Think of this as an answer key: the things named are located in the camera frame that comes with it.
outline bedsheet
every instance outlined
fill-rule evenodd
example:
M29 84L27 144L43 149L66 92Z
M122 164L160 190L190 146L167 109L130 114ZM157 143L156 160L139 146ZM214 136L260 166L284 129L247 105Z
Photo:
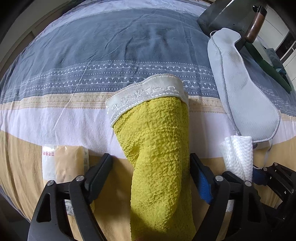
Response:
M95 201L95 217L108 240L130 240L133 168L110 127L106 99L153 74L178 76L189 94L190 151L215 174L225 170L218 145L234 129L224 112L207 56L209 38L197 24L202 1L85 1L50 24L17 57L0 81L0 185L28 219L43 190L41 146L81 145L90 164L107 152L114 167ZM241 50L253 82L281 113L267 165L296 170L296 94L285 92ZM254 150L262 166L265 143ZM261 201L275 206L270 189ZM208 205L192 185L194 223ZM225 234L229 214L221 229ZM69 217L76 239L75 220Z

